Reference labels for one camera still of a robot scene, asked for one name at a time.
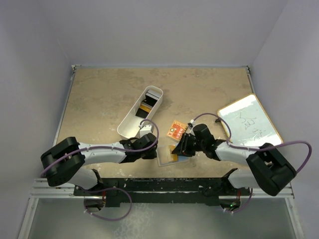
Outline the white credit card stack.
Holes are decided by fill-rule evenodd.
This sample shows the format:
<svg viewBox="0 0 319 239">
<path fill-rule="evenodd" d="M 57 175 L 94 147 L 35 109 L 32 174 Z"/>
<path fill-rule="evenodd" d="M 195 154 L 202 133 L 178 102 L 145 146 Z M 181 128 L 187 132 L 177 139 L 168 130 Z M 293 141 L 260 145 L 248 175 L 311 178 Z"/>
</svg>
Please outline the white credit card stack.
<svg viewBox="0 0 319 239">
<path fill-rule="evenodd" d="M 146 97 L 149 97 L 149 98 L 154 99 L 155 101 L 158 101 L 159 98 L 161 97 L 161 94 L 159 94 L 158 92 L 153 91 L 153 90 L 148 90 L 146 92 Z"/>
</svg>

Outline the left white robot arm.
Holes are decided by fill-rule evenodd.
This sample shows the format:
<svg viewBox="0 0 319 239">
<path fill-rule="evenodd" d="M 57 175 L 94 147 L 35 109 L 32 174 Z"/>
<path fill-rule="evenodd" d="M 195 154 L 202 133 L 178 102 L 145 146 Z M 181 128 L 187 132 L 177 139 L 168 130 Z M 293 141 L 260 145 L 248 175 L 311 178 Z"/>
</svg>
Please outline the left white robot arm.
<svg viewBox="0 0 319 239">
<path fill-rule="evenodd" d="M 87 170 L 86 165 L 99 163 L 133 163 L 138 159 L 154 159 L 158 136 L 147 133 L 140 138 L 120 140 L 112 144 L 80 143 L 68 137 L 40 157 L 43 171 L 50 187 L 72 183 L 91 195 L 101 193 L 103 184 L 97 170 Z"/>
</svg>

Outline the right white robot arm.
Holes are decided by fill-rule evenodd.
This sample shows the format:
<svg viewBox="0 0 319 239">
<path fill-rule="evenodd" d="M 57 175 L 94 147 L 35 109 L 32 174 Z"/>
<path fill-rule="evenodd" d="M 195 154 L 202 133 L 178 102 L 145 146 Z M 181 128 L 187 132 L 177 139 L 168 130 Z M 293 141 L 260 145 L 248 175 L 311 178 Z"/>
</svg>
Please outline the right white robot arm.
<svg viewBox="0 0 319 239">
<path fill-rule="evenodd" d="M 260 188 L 270 196 L 276 196 L 297 175 L 294 167 L 277 149 L 265 143 L 250 151 L 230 147 L 225 140 L 215 139 L 207 125 L 199 124 L 192 133 L 184 133 L 171 154 L 193 157 L 203 152 L 209 159 L 245 164 L 248 169 L 232 169 L 222 182 L 222 191 L 233 195 L 239 188 Z"/>
</svg>

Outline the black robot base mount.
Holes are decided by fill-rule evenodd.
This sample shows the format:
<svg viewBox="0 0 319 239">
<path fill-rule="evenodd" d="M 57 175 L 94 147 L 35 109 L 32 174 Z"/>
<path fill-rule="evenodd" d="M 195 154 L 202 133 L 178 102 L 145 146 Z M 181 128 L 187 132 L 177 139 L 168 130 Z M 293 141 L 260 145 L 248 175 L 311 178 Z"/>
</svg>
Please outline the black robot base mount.
<svg viewBox="0 0 319 239">
<path fill-rule="evenodd" d="M 106 207 L 119 207 L 129 202 L 229 206 L 231 200 L 250 195 L 249 189 L 236 189 L 230 184 L 230 173 L 220 178 L 103 178 L 103 183 L 89 192 L 76 186 L 74 195 L 87 199 L 105 196 Z"/>
</svg>

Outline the white oblong plastic tray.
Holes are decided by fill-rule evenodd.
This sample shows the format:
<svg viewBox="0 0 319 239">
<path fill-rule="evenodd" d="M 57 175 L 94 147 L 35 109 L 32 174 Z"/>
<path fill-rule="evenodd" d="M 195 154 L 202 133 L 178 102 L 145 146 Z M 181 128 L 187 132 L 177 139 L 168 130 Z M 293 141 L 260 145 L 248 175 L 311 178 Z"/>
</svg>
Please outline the white oblong plastic tray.
<svg viewBox="0 0 319 239">
<path fill-rule="evenodd" d="M 155 86 L 147 86 L 125 118 L 117 127 L 117 133 L 122 139 L 139 135 L 140 123 L 144 119 L 151 120 L 163 100 L 163 90 Z"/>
</svg>

